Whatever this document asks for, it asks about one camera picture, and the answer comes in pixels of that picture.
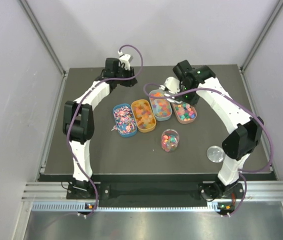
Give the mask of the silver metal scoop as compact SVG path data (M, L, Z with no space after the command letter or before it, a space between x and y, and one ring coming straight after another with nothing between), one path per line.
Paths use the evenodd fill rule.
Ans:
M182 103L181 100L176 99L175 97L173 97L172 95L168 93L164 93L164 96L165 96L165 99L172 104L180 105Z

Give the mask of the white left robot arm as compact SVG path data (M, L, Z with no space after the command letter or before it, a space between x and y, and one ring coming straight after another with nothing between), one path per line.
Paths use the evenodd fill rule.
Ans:
M93 110L117 85L132 87L137 83L132 56L107 58L105 68L90 88L74 101L67 101L63 110L62 131L72 154L74 172L69 182L68 198L92 199L97 196L91 180L90 141L95 131Z

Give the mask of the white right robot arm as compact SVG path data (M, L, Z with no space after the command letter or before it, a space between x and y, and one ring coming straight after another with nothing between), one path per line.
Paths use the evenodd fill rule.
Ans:
M213 183L217 196L226 198L238 183L239 172L245 161L259 144L264 122L233 103L233 99L208 66L195 69L187 60L183 60L173 68L173 72L179 81L179 86L172 90L173 93L181 94L178 100L189 104L196 104L199 99L205 100L229 134L221 144L225 159L217 181Z

